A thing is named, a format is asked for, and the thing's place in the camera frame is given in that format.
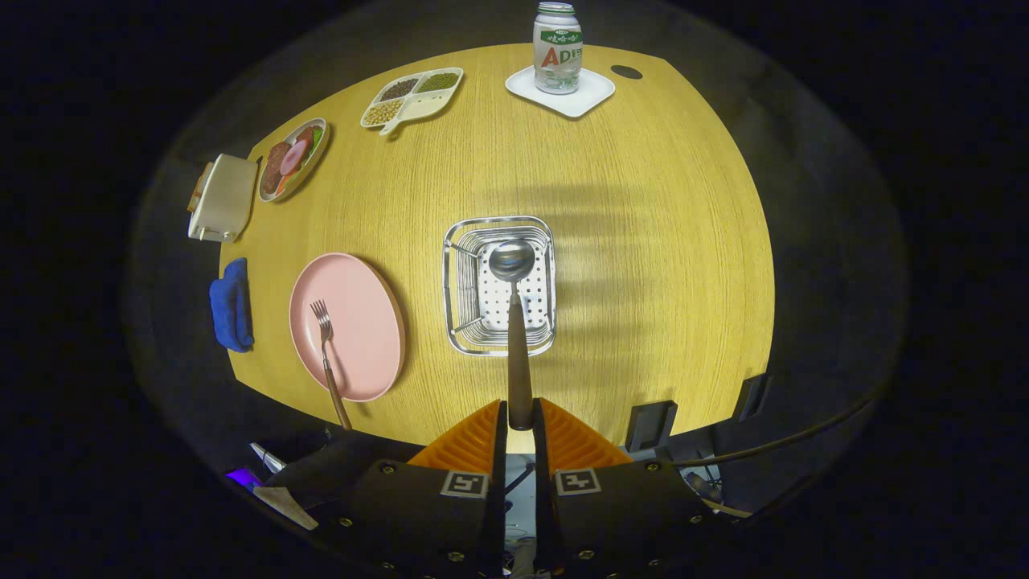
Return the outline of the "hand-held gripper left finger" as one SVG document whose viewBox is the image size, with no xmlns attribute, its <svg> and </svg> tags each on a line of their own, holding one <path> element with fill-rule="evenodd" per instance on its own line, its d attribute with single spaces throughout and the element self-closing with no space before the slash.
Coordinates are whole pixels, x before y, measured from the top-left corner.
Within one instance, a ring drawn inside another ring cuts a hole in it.
<svg viewBox="0 0 1029 579">
<path fill-rule="evenodd" d="M 414 458 L 381 458 L 318 508 L 321 545 L 357 578 L 498 578 L 505 527 L 504 400 Z"/>
</svg>

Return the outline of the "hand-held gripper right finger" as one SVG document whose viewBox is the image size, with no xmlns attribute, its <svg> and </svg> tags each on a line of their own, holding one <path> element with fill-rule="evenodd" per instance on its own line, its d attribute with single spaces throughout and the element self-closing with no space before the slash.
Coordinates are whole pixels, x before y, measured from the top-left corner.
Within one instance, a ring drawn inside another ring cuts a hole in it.
<svg viewBox="0 0 1029 579">
<path fill-rule="evenodd" d="M 555 578 L 683 578 L 720 517 L 664 459 L 634 461 L 549 400 L 533 404 L 536 564 Z"/>
</svg>

